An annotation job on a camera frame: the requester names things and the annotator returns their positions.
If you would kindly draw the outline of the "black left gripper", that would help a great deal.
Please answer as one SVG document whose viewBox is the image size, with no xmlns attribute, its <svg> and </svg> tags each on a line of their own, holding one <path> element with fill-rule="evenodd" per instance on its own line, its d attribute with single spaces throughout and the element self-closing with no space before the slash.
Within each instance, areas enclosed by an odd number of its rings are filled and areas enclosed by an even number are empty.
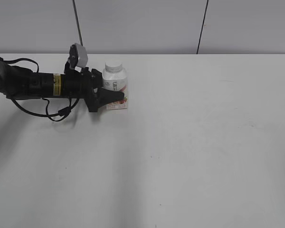
<svg viewBox="0 0 285 228">
<path fill-rule="evenodd" d="M 124 99 L 123 92 L 101 87 L 102 73 L 96 69 L 89 71 L 86 67 L 81 72 L 70 68 L 64 70 L 63 97 L 84 99 L 89 112 L 96 113 L 99 107 Z"/>
</svg>

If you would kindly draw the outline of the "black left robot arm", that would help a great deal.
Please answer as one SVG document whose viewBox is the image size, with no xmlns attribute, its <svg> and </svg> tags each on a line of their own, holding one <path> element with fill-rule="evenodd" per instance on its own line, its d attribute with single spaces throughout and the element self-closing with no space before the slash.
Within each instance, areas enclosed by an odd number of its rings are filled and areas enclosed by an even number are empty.
<svg viewBox="0 0 285 228">
<path fill-rule="evenodd" d="M 83 99 L 90 112 L 124 99 L 124 93 L 104 89 L 102 73 L 85 68 L 78 72 L 65 64 L 63 74 L 33 72 L 16 66 L 18 59 L 0 57 L 0 93 L 12 102 L 41 98 Z"/>
</svg>

